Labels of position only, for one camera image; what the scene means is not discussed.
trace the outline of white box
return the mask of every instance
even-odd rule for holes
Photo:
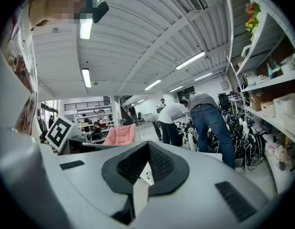
[[[262,115],[268,118],[275,117],[275,105],[273,101],[261,104]]]
[[[284,127],[295,135],[295,115],[284,112]]]
[[[295,94],[288,94],[273,100],[275,104],[275,116],[278,122],[283,123],[284,114],[287,112],[295,115]]]

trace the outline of fluorescent light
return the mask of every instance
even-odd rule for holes
[[[81,31],[80,38],[81,39],[89,39],[92,27],[92,19],[81,20]]]
[[[211,73],[208,73],[208,74],[205,74],[205,75],[203,75],[203,76],[200,76],[200,77],[198,77],[197,79],[195,79],[195,81],[198,81],[198,80],[200,80],[200,79],[202,79],[202,78],[205,78],[205,77],[207,77],[207,76],[209,76],[209,75],[212,75],[213,73],[211,72]]]
[[[170,90],[170,93],[173,92],[173,91],[176,91],[176,90],[178,90],[178,89],[180,89],[180,88],[183,88],[183,86],[179,86],[179,87],[177,87],[177,88],[175,88],[175,89]]]
[[[90,82],[90,76],[89,76],[89,69],[82,69],[82,75],[84,77],[84,81],[86,84],[86,87],[91,87],[91,82]]]
[[[157,85],[161,80],[156,80],[153,84],[149,85],[148,87],[146,87],[144,90],[149,90],[151,89],[153,86]]]
[[[184,63],[178,65],[178,66],[176,67],[176,69],[179,70],[179,69],[181,69],[182,67],[188,65],[189,63],[195,61],[196,59],[201,58],[201,57],[204,56],[204,55],[205,55],[205,52],[204,52],[204,51],[203,51],[203,52],[200,52],[199,54],[197,54],[197,55],[195,55],[194,57],[192,57],[192,58],[188,59],[187,61],[185,61]]]

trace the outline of chair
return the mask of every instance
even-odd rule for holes
[[[113,127],[109,130],[103,145],[127,145],[134,143],[135,134],[135,124]]]

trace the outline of box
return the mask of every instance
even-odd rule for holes
[[[275,104],[275,116],[278,122],[284,121],[284,114],[286,112],[295,115],[295,94],[288,94],[273,100]]]
[[[295,115],[283,112],[283,119],[285,129],[295,135]]]
[[[251,103],[251,108],[255,111],[261,110],[261,103],[267,103],[269,101],[272,101],[271,96],[264,94],[262,92],[259,92],[257,94],[251,94],[249,99]]]
[[[262,104],[261,103],[262,114],[268,118],[275,117],[275,105],[273,101]]]

